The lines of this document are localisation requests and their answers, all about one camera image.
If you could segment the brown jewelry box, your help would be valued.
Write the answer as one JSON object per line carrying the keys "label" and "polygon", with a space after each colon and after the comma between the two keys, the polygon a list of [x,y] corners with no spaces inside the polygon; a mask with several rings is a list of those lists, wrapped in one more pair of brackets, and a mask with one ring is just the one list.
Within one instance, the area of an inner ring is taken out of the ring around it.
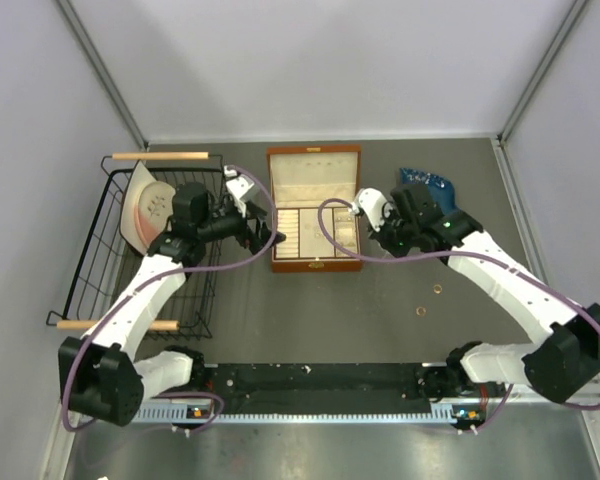
{"label": "brown jewelry box", "polygon": [[[275,273],[358,272],[363,262],[336,249],[360,252],[359,223],[341,199],[351,203],[358,190],[361,147],[314,145],[267,150],[278,230],[286,240],[272,254]],[[325,204],[332,198],[335,201]]]}

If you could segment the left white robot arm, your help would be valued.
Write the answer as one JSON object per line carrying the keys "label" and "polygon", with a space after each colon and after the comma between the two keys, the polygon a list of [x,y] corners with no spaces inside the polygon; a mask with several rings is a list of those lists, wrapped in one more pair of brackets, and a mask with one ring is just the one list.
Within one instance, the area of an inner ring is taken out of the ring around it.
{"label": "left white robot arm", "polygon": [[170,390],[196,396],[206,387],[207,374],[199,354],[182,347],[137,360],[138,347],[158,314],[191,273],[202,273],[206,246],[233,237],[252,258],[282,240],[266,221],[274,209],[252,201],[266,188],[256,178],[240,174],[226,183],[229,199],[210,205],[200,183],[179,186],[165,229],[150,244],[140,268],[112,307],[81,338],[68,337],[58,350],[61,418],[70,432],[69,415],[82,414],[126,426],[141,404]]}

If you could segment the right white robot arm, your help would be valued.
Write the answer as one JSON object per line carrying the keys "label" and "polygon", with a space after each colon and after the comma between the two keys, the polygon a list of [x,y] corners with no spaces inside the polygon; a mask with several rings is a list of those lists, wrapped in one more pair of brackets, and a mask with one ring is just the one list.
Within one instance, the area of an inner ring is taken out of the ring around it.
{"label": "right white robot arm", "polygon": [[395,258],[436,258],[464,276],[525,332],[523,344],[477,341],[450,356],[446,380],[467,396],[482,383],[530,387],[565,404],[600,374],[600,305],[584,307],[516,263],[471,215],[445,214],[423,185],[377,194],[366,211],[370,236]]}

